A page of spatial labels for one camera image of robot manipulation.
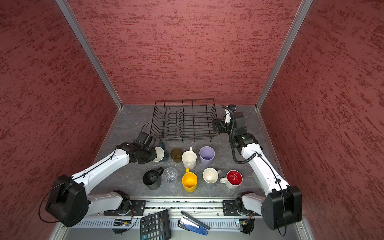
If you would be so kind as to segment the clear glass cup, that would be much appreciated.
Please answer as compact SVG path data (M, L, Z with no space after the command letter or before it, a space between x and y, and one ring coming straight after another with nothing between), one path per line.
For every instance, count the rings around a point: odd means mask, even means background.
M162 179L168 184L175 184L178 181L179 173L175 168L166 168L162 174Z

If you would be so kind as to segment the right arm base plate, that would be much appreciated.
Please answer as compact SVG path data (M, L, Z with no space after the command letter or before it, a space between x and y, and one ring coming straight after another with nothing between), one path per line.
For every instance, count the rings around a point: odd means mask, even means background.
M249 210L242 209L240 204L236 200L223 200L223 214L226 217L242 216L249 217L252 212Z

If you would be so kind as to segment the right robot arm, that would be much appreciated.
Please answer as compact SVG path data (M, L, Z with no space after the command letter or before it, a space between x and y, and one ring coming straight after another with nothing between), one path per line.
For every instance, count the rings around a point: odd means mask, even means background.
M225 116L215 119L214 130L229 136L232 158L236 164L250 165L264 196L248 193L241 196L243 209L263 217L271 230L302 220L303 195L275 170L256 138L248 133L243 113L234 105L225 106Z

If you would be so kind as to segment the black mug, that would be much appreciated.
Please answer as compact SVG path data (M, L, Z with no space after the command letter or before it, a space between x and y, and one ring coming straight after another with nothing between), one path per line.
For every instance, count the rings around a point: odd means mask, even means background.
M157 190L162 183L162 174L164 172L164 169L162 167L158 168L157 170L150 170L146 172L143 175L143 183L150 189L150 190Z

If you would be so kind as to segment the dark green ceramic mug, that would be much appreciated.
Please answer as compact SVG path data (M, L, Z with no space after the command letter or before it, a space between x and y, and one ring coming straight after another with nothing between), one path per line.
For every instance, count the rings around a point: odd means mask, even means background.
M154 159L154 162L160 162L165 157L165 144L163 142L159 143L158 147L155 147L156 150L156 158Z

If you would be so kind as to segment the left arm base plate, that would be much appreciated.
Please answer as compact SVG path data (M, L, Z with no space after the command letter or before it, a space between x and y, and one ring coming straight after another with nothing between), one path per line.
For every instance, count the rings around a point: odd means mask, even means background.
M104 211L104 216L118 216L118 217L129 217L129 216L142 216L144 214L145 200L130 200L124 202L123 206L117 210Z

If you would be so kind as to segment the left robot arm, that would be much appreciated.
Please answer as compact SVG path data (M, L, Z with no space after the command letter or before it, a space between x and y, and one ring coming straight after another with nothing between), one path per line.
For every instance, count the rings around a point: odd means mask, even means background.
M130 196L113 190L107 194L93 195L92 190L104 179L129 163L143 165L152 162L157 153L155 139L140 132L132 142L124 142L99 162L72 176L61 175L54 181L49 193L43 198L46 212L66 227L73 227L84 217L115 212L117 215L133 215Z

